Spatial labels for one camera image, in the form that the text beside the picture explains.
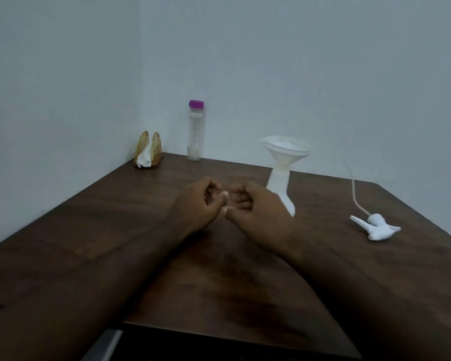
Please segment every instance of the dark floor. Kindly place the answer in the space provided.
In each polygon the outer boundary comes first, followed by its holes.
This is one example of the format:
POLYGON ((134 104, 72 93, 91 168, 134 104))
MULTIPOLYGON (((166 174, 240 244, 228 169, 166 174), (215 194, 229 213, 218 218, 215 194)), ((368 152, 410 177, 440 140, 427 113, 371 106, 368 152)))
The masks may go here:
POLYGON ((279 347, 260 346, 195 334, 127 326, 110 361, 163 360, 340 361, 352 358, 323 356, 279 347))

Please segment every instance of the brown wooden table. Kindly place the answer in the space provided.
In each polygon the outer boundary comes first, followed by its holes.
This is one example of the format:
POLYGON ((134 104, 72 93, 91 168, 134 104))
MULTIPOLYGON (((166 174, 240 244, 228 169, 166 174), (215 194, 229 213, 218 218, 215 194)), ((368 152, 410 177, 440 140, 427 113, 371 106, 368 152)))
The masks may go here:
MULTIPOLYGON (((0 304, 126 242, 162 219, 179 190, 203 175, 227 187, 243 179, 265 184, 269 173, 174 154, 157 169, 126 163, 0 243, 0 304)), ((377 184, 357 182, 357 195, 403 230, 389 241, 369 242, 349 220, 364 215, 348 179, 290 177, 289 196, 305 233, 451 328, 451 236, 377 184)), ((124 322, 359 357, 309 285, 224 218, 166 265, 124 322)))

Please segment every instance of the clear plastic bottle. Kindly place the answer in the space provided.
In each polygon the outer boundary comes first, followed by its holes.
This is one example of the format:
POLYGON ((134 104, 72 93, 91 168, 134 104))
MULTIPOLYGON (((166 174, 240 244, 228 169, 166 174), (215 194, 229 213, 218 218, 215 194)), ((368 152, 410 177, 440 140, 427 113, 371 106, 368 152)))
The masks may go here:
POLYGON ((198 161, 202 157, 202 146, 204 145, 204 102, 191 100, 189 101, 189 108, 189 143, 187 146, 187 158, 191 161, 198 161))

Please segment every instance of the person's right arm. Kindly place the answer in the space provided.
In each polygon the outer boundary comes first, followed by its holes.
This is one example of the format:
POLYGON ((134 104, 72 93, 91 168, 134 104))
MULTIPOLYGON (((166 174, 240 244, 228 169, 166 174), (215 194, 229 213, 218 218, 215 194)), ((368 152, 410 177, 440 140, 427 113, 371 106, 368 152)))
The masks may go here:
POLYGON ((451 360, 451 331, 395 296, 320 240, 295 230, 276 194, 248 182, 232 188, 231 222, 264 249, 288 262, 313 290, 365 359, 451 360))

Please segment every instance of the forearm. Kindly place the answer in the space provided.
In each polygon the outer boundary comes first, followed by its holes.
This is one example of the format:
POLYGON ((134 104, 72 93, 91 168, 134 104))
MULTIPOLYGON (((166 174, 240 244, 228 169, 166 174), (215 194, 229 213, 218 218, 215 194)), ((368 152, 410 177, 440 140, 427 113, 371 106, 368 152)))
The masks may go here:
POLYGON ((307 280, 366 359, 451 360, 451 332, 316 242, 301 238, 284 260, 307 280))
POLYGON ((181 239, 160 224, 0 310, 0 360, 80 357, 181 239))

